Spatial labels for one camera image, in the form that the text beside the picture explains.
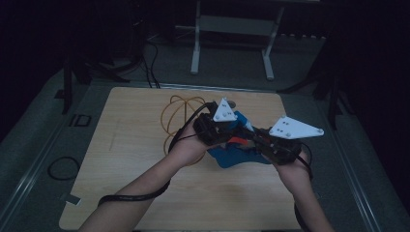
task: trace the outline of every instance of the gray mat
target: gray mat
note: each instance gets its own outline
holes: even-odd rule
[[[199,74],[190,75],[192,46],[159,45],[160,53],[154,71],[160,83],[275,92],[305,77],[320,46],[320,41],[312,39],[276,40],[276,47],[271,55],[276,74],[273,81],[266,80],[262,59],[257,49],[215,49],[204,46],[201,50]],[[147,46],[148,61],[154,57],[154,51],[152,46]],[[60,198],[70,192],[73,181],[55,181],[47,175],[46,168],[63,156],[82,161],[112,87],[148,86],[144,82],[145,72],[142,69],[122,73],[122,76],[132,82],[119,84],[95,78],[85,93],[76,95],[77,105],[66,116],[66,123],[48,152],[41,175],[21,210],[15,215],[10,231],[61,231],[58,220],[65,202]],[[34,156],[41,151],[47,137],[61,120],[62,103],[53,98],[55,91],[61,88],[61,83],[60,76],[56,82],[51,81],[50,85],[45,87],[44,95],[39,95],[33,101],[26,115],[0,147],[0,208],[6,205]],[[336,230],[367,231],[346,178],[346,172],[340,163],[340,153],[336,147],[341,144],[345,151],[343,155],[351,160],[371,209],[379,220],[381,231],[410,231],[409,216],[396,197],[357,119],[348,114],[337,116],[338,130],[331,133],[323,117],[326,114],[327,102],[313,100],[310,96],[312,87],[314,85],[303,88],[295,95],[282,95],[282,100],[288,116],[326,130],[324,136],[304,141],[314,155],[314,190]],[[91,126],[69,127],[73,114],[91,116]],[[339,138],[338,141],[335,140],[335,134]],[[71,162],[62,163],[55,166],[56,174],[70,175],[75,172]]]

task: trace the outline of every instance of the white plastic part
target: white plastic part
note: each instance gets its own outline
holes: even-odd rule
[[[218,105],[217,112],[214,115],[215,122],[232,122],[236,121],[236,115],[233,113],[232,108],[229,106],[226,98],[220,100],[220,105]]]
[[[269,130],[269,135],[286,139],[321,136],[324,133],[322,129],[299,122],[285,115],[279,118]]]

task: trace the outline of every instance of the wooden table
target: wooden table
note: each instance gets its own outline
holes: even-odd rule
[[[116,192],[164,156],[162,145],[168,134],[161,126],[161,112],[173,95],[184,99],[201,97],[206,102],[220,102],[227,97],[236,102],[235,109],[259,128],[272,126],[284,114],[276,94],[112,89],[71,192],[81,202],[76,206],[67,203],[60,219],[61,228],[77,229],[96,209],[102,196]],[[165,124],[177,107],[171,105],[165,110]],[[175,114],[171,130],[182,126],[182,109],[185,108]],[[206,154],[201,162],[177,173],[136,229],[297,229],[300,227],[293,203],[272,165],[247,162],[223,169]]]

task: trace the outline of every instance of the table leg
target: table leg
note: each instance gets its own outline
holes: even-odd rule
[[[265,66],[266,78],[268,80],[273,80],[275,78],[274,72],[272,70],[271,58],[269,57],[269,55],[271,54],[272,46],[274,45],[275,37],[277,36],[277,33],[278,33],[278,28],[279,28],[281,18],[283,16],[283,11],[284,11],[284,7],[281,7],[278,11],[277,19],[272,28],[272,32],[269,37],[268,46],[262,50],[263,64]]]
[[[193,48],[192,63],[190,66],[191,74],[198,74],[199,70],[199,54],[200,54],[200,45],[199,45],[199,24],[200,24],[200,12],[201,1],[196,1],[196,20],[195,20],[195,45]]]

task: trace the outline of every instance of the wire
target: wire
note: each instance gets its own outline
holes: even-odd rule
[[[152,39],[158,37],[159,35],[160,35],[160,34],[155,34],[154,36],[151,36],[150,38],[148,38],[147,41],[150,42]]]
[[[145,67],[145,75],[147,77],[147,82],[150,85],[150,88],[153,88],[153,85],[151,84],[151,80],[150,80],[150,75],[148,73],[148,65],[147,65],[147,61],[145,60],[145,57],[142,57],[142,64],[144,64]]]
[[[195,110],[195,112],[190,116],[190,118],[187,120],[187,122],[177,131],[177,133],[175,134],[174,138],[171,141],[171,144],[169,145],[169,149],[168,152],[170,152],[172,150],[172,148],[174,147],[174,145],[180,141],[181,139],[185,139],[188,137],[192,137],[195,136],[196,134],[192,134],[192,135],[188,135],[185,137],[181,137],[180,135],[182,134],[182,132],[185,130],[185,128],[187,127],[187,125],[190,124],[190,122],[196,117],[197,114],[199,114],[199,112],[204,109],[205,107],[207,107],[207,104],[204,103],[202,104],[198,109]],[[200,157],[198,160],[196,160],[194,163],[199,162],[200,160],[202,160],[202,158],[205,156],[205,154]],[[161,187],[160,189],[158,189],[155,192],[152,193],[148,193],[148,194],[144,194],[144,195],[106,195],[103,196],[100,201],[98,206],[101,206],[101,204],[107,202],[107,201],[127,201],[127,202],[133,202],[133,201],[145,201],[145,200],[149,200],[152,198],[155,198],[157,196],[160,196],[161,194],[163,194],[169,186],[170,181],[168,181],[167,183],[165,183],[165,185],[163,187]]]
[[[178,105],[178,107],[171,113],[170,118],[168,119],[168,122],[165,125],[164,122],[164,114],[167,111],[167,109],[171,106],[174,105],[174,103],[177,102],[181,102],[180,105]],[[169,138],[175,136],[175,134],[177,133],[177,131],[170,131],[170,127],[171,127],[171,123],[173,122],[175,115],[177,114],[177,112],[184,107],[184,124],[187,122],[187,113],[188,113],[188,107],[192,110],[195,111],[195,107],[193,107],[193,105],[191,104],[192,102],[198,102],[201,105],[205,104],[205,100],[200,98],[200,97],[193,97],[193,98],[189,98],[189,99],[183,99],[182,97],[178,96],[178,95],[173,95],[171,96],[171,98],[169,99],[169,104],[162,110],[161,113],[161,126],[163,128],[163,130],[168,133],[168,137],[165,139],[165,141],[163,142],[163,153],[165,155],[167,155],[167,151],[166,151],[166,143],[168,142]]]
[[[176,37],[175,40],[181,39],[181,38],[183,38],[183,37],[185,37],[185,36],[187,36],[187,35],[189,35],[189,34],[194,34],[194,32],[195,32],[195,29],[189,30],[189,32],[187,32],[187,33],[185,33],[185,34],[182,34],[182,35]]]
[[[194,136],[197,136],[197,135],[199,135],[199,133],[191,134],[191,135],[188,135],[188,136],[185,136],[185,137],[180,137],[180,138],[178,138],[178,141],[181,141],[181,140],[186,139],[186,138],[194,137]]]
[[[301,158],[301,156],[297,156],[296,159],[298,159],[307,168],[308,176],[310,179],[313,179],[313,173],[311,172],[310,165],[303,158]]]
[[[307,150],[308,150],[308,155],[309,155],[308,165],[311,165],[311,162],[313,161],[313,152],[311,151],[311,149],[309,148],[309,146],[306,143],[301,142],[301,144],[304,145],[305,148],[307,148]]]
[[[121,73],[121,76],[126,76],[126,75],[128,75],[128,74],[130,74],[130,73],[132,73],[132,72],[134,72],[134,71],[136,71],[138,68],[141,68],[141,64],[138,64],[137,66],[135,66],[135,67],[133,67],[131,70],[129,70],[128,72],[124,72],[124,73]]]
[[[115,67],[115,68],[112,68],[112,69],[108,69],[108,70],[113,71],[115,73],[121,73],[121,75],[125,75],[125,74],[133,72],[140,65],[141,65],[141,58],[138,59],[137,57],[134,57],[130,60],[130,62],[128,64],[120,66],[120,67]]]
[[[53,172],[52,172],[52,168],[57,162],[59,162],[61,160],[71,160],[75,164],[75,167],[76,167],[75,174],[73,174],[72,176],[69,176],[69,177],[58,177],[58,176],[54,175]],[[56,181],[69,181],[69,180],[73,180],[73,179],[76,178],[76,176],[78,174],[78,171],[79,171],[79,166],[80,166],[79,162],[76,159],[74,159],[72,157],[61,157],[61,158],[56,159],[55,161],[53,161],[51,163],[51,165],[47,169],[47,174],[51,179],[56,180]]]
[[[150,72],[151,72],[151,76],[152,76],[153,79],[154,79],[154,82],[156,83],[157,88],[160,89],[160,88],[161,88],[160,83],[157,81],[157,79],[156,79],[156,77],[155,77],[155,75],[154,75],[154,63],[155,63],[155,61],[157,60],[158,47],[157,47],[154,43],[151,43],[151,42],[149,42],[149,41],[147,41],[147,44],[153,46],[154,49],[155,49],[155,55],[154,55],[153,61],[151,62]]]

